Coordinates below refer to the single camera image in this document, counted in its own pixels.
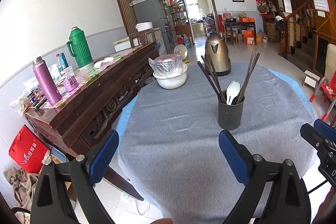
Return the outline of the person's right hand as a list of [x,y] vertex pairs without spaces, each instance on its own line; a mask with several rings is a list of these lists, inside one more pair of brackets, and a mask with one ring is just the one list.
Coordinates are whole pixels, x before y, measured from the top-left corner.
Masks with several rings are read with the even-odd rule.
[[323,203],[320,204],[318,208],[318,212],[313,219],[312,223],[318,223],[323,217],[324,214],[326,214],[328,209],[332,208],[332,203],[335,201],[335,189],[333,187],[330,188],[329,193],[326,195],[325,200]]

